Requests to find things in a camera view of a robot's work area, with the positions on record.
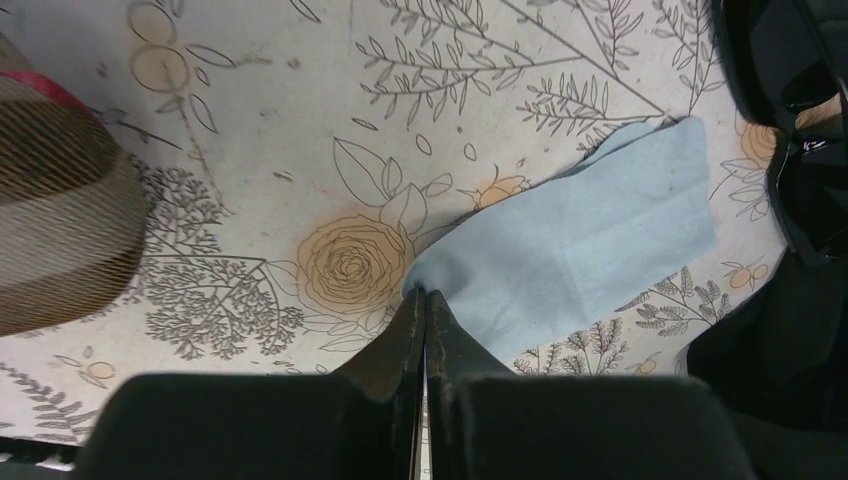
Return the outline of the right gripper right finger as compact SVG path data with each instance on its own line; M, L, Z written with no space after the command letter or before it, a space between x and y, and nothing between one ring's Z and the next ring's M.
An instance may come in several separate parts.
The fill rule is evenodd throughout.
M521 376L426 297L436 479L752 479L720 402L681 377Z

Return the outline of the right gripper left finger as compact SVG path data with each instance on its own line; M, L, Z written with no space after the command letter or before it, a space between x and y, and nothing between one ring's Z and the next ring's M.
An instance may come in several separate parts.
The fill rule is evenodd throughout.
M329 374L157 373L125 381L76 479L395 479L408 475L425 296Z

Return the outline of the blue cleaning cloth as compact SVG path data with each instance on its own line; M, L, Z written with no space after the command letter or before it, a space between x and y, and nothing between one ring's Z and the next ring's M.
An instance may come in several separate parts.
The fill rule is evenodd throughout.
M497 359L584 330L716 244L705 127L627 125L572 172L471 215L412 263Z

